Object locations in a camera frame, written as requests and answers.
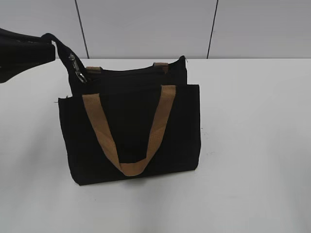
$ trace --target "black object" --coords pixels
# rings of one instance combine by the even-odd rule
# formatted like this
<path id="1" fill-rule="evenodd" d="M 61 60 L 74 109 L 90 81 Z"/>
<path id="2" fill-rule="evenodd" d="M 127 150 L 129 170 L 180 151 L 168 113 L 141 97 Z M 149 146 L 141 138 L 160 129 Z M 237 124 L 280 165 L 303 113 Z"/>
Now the black object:
<path id="1" fill-rule="evenodd" d="M 60 123 L 71 175 L 79 185 L 196 169 L 201 148 L 199 86 L 187 84 L 184 56 L 171 64 L 134 70 L 85 68 L 50 33 L 0 33 L 0 48 L 10 57 L 10 62 L 0 60 L 2 82 L 54 60 L 52 41 L 56 43 L 72 91 L 72 97 L 58 100 Z M 30 51 L 33 62 L 24 62 Z"/>

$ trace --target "white table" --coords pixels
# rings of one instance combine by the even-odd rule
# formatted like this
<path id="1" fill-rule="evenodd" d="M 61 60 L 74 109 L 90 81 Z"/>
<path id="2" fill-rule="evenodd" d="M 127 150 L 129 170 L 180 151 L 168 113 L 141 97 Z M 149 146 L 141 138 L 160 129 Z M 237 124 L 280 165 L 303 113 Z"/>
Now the white table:
<path id="1" fill-rule="evenodd" d="M 154 61 L 84 60 L 106 69 Z M 311 59 L 189 60 L 195 171 L 78 186 L 58 118 L 59 60 L 0 84 L 1 233 L 309 233 Z"/>

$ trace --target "bag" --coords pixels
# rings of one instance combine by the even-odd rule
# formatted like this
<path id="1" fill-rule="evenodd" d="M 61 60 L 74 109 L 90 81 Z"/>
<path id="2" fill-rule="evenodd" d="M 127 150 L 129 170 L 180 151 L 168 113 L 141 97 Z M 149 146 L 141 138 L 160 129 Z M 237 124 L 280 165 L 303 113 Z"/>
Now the bag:
<path id="1" fill-rule="evenodd" d="M 40 38 L 48 45 L 56 42 L 69 73 L 72 97 L 59 98 L 58 105 L 76 183 L 197 168 L 201 148 L 199 86 L 187 84 L 184 56 L 171 64 L 112 71 L 84 67 L 52 34 Z"/>

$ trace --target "gray wall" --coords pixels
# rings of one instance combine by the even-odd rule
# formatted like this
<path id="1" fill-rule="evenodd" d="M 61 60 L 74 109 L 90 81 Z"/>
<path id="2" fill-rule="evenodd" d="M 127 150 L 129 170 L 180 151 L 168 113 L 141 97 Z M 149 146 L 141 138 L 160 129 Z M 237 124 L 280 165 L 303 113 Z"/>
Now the gray wall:
<path id="1" fill-rule="evenodd" d="M 311 57 L 310 0 L 77 0 L 90 58 Z M 0 27 L 51 32 L 81 58 L 74 0 L 0 3 Z"/>

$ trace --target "metal clasp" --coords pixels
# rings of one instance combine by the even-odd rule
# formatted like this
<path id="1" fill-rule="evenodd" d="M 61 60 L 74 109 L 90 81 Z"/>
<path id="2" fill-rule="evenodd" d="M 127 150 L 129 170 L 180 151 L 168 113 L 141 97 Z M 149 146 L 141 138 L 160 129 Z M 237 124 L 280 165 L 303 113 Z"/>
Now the metal clasp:
<path id="1" fill-rule="evenodd" d="M 81 73 L 80 69 L 79 69 L 79 66 L 78 66 L 78 63 L 76 61 L 76 58 L 75 56 L 71 53 L 69 55 L 69 60 L 71 60 L 72 62 L 72 65 L 73 65 L 73 68 L 75 70 L 75 73 L 78 77 L 78 79 L 82 82 L 82 83 L 86 83 L 87 82 L 87 79 L 84 77 L 84 75 Z"/>

